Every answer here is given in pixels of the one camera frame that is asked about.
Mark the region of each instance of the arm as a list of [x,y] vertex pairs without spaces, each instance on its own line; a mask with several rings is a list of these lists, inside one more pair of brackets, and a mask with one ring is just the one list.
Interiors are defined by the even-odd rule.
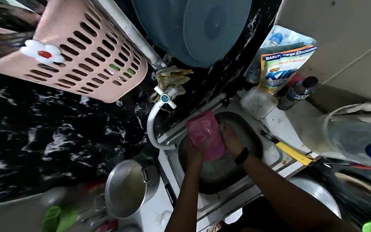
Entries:
[[181,185],[174,212],[164,232],[195,232],[197,228],[197,201],[199,173],[202,168],[202,152],[193,148],[188,138],[187,170]]
[[[244,149],[236,132],[228,125],[224,140],[229,152],[237,157]],[[276,213],[297,232],[347,232],[354,231],[325,205],[302,191],[265,165],[258,157],[249,155],[243,163],[244,170],[261,189]]]

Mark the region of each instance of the black watch strap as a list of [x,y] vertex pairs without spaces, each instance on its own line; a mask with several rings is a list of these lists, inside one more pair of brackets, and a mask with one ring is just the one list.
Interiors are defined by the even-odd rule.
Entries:
[[246,147],[240,153],[240,155],[237,156],[237,158],[234,161],[236,162],[237,165],[240,165],[240,164],[244,163],[244,161],[246,161],[246,159],[247,159],[248,156],[249,156],[249,150]]

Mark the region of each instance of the white faucet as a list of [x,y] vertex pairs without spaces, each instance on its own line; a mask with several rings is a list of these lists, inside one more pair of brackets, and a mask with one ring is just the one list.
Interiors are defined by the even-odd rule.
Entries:
[[165,103],[168,103],[168,105],[170,105],[171,108],[173,109],[177,107],[177,105],[174,104],[174,102],[172,102],[172,100],[177,96],[177,90],[175,88],[169,88],[164,93],[158,86],[156,86],[154,90],[160,95],[160,100],[157,103],[155,103],[155,105],[152,107],[150,111],[150,114],[148,115],[148,120],[147,120],[148,139],[150,139],[151,144],[158,149],[174,150],[176,148],[175,144],[162,145],[162,144],[159,144],[158,141],[155,139],[154,119],[158,111],[160,110],[160,107],[162,107],[162,105],[164,105]]

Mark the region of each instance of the faucet handle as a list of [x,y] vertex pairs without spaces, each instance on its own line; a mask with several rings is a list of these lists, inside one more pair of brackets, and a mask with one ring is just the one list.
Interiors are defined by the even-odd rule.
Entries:
[[175,109],[177,105],[173,101],[169,101],[168,104],[171,106],[171,108]]
[[158,86],[156,86],[154,90],[160,95],[162,102],[168,103],[168,105],[170,105],[173,109],[177,107],[177,105],[172,101],[172,99],[177,96],[177,90],[175,88],[171,88],[166,94]]
[[154,90],[155,90],[159,95],[163,95],[163,94],[164,94],[164,92],[162,91],[162,89],[160,89],[160,87],[158,87],[158,86],[156,86],[156,87],[154,88]]

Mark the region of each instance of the pot handle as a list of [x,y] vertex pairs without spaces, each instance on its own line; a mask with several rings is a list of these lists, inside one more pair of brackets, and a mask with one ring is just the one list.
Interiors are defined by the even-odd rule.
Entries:
[[97,198],[98,197],[104,197],[104,196],[105,196],[105,194],[103,193],[103,194],[96,195],[94,197],[94,210],[95,210],[95,212],[103,211],[103,210],[105,210],[107,208],[107,206],[104,206],[103,208],[97,208],[97,205],[98,205]]
[[150,182],[150,176],[148,175],[147,169],[143,168],[143,169],[141,169],[141,172],[143,173],[144,183]]

